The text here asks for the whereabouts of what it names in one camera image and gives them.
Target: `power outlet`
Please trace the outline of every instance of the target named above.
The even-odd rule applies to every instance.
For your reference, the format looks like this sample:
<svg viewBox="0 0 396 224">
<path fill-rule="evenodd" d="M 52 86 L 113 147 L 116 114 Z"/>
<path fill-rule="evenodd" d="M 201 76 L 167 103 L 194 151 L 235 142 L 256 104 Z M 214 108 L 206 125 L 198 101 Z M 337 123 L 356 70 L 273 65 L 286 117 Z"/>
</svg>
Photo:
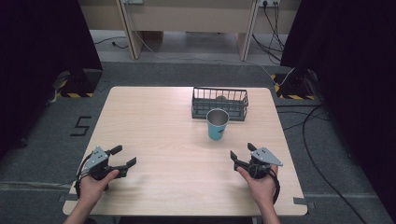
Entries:
<svg viewBox="0 0 396 224">
<path fill-rule="evenodd" d="M 264 7 L 264 1 L 267 1 L 267 7 L 275 7 L 276 3 L 279 6 L 280 0 L 260 0 L 259 7 Z"/>
</svg>

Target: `metal cup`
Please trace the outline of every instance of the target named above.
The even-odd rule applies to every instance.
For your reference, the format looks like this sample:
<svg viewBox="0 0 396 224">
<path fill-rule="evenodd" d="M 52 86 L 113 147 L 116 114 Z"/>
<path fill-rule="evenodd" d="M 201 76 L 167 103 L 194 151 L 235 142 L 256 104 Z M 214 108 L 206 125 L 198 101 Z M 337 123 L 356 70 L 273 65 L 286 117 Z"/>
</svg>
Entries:
<svg viewBox="0 0 396 224">
<path fill-rule="evenodd" d="M 229 119 L 228 113 L 219 108 L 207 112 L 206 120 L 209 137 L 213 140 L 219 140 L 224 134 Z"/>
</svg>

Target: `blue paper cup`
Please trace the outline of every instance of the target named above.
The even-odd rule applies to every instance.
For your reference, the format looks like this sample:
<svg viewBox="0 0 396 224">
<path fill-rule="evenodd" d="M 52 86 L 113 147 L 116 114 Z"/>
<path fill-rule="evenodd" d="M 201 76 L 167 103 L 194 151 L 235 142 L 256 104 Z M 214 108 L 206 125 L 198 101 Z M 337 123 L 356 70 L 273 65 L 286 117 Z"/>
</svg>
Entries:
<svg viewBox="0 0 396 224">
<path fill-rule="evenodd" d="M 219 140 L 224 134 L 229 119 L 228 113 L 219 108 L 207 112 L 206 120 L 209 137 L 213 140 Z"/>
</svg>

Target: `black curtain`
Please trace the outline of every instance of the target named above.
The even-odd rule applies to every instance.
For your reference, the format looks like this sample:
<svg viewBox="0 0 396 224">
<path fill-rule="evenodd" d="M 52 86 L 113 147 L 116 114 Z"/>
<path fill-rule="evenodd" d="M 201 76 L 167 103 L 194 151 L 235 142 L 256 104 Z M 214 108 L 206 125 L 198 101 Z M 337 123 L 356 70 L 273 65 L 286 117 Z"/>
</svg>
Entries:
<svg viewBox="0 0 396 224">
<path fill-rule="evenodd" d="M 317 73 L 341 138 L 396 221 L 394 8 L 393 0 L 302 0 L 281 65 Z"/>
<path fill-rule="evenodd" d="M 0 7 L 0 159 L 28 132 L 63 71 L 102 70 L 77 0 Z"/>
</svg>

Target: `wire basket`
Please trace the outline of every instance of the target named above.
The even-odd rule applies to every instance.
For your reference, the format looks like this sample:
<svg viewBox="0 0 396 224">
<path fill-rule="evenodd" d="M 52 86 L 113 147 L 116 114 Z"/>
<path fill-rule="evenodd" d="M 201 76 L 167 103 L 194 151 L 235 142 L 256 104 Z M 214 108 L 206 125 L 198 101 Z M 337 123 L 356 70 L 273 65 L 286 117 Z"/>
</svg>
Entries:
<svg viewBox="0 0 396 224">
<path fill-rule="evenodd" d="M 244 121 L 247 115 L 248 92 L 246 90 L 213 89 L 194 87 L 191 113 L 193 119 L 206 119 L 209 110 L 220 108 L 230 120 Z"/>
</svg>

